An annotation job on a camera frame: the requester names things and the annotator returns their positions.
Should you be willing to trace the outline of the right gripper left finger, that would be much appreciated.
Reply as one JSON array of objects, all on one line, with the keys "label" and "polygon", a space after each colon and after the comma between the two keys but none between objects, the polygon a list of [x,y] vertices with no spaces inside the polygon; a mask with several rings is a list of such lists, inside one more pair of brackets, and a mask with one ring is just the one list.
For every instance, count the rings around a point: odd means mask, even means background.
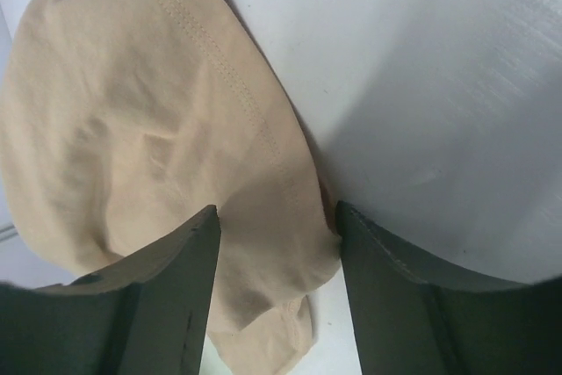
[{"label": "right gripper left finger", "polygon": [[2,284],[2,373],[198,373],[219,245],[207,206],[70,285]]}]

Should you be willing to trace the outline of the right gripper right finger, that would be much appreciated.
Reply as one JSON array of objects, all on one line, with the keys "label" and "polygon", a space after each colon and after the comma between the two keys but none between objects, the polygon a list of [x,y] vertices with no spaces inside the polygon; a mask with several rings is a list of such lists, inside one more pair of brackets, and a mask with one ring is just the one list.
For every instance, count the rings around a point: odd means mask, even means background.
[{"label": "right gripper right finger", "polygon": [[346,202],[335,223],[363,373],[560,373],[560,278],[521,284],[468,270]]}]

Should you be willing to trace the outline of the beige t shirt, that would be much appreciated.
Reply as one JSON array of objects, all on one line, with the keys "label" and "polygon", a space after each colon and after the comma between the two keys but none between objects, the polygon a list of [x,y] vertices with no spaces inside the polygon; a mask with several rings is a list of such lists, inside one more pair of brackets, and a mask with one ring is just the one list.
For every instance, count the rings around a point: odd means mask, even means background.
[{"label": "beige t shirt", "polygon": [[225,0],[31,0],[1,87],[1,174],[27,246],[75,275],[216,206],[220,358],[286,374],[313,346],[308,296],[339,239],[291,102]]}]

